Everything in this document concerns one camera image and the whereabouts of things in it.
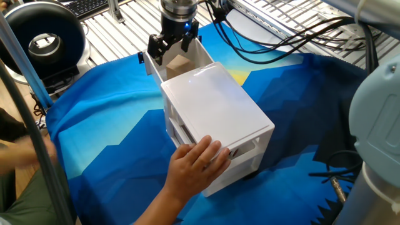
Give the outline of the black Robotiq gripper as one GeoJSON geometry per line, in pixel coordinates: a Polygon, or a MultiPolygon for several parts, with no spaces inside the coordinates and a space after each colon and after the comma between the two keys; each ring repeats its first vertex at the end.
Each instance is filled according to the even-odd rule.
{"type": "Polygon", "coordinates": [[[196,19],[177,22],[166,16],[161,17],[161,34],[152,34],[149,37],[147,53],[161,66],[163,56],[168,44],[174,44],[182,40],[181,49],[186,53],[193,39],[198,36],[199,22],[196,19]]]}

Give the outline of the person's right hand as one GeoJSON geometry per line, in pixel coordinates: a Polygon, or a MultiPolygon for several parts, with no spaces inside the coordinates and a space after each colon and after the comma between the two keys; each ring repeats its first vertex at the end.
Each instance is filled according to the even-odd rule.
{"type": "Polygon", "coordinates": [[[209,135],[197,144],[179,146],[171,156],[162,191],[181,203],[188,202],[229,167],[229,153],[229,148],[209,135]]]}

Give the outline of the person's left hand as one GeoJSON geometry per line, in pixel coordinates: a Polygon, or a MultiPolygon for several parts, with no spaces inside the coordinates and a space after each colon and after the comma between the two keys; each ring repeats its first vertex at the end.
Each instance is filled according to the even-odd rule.
{"type": "MultiPolygon", "coordinates": [[[[50,160],[52,161],[53,164],[56,164],[58,161],[58,156],[57,156],[57,150],[53,142],[50,140],[49,136],[43,136],[42,140],[46,146],[47,153],[49,155],[50,160]]],[[[38,164],[38,157],[35,152],[35,148],[33,145],[33,142],[31,141],[31,138],[29,138],[29,146],[31,147],[33,151],[33,164],[38,164]]]]}

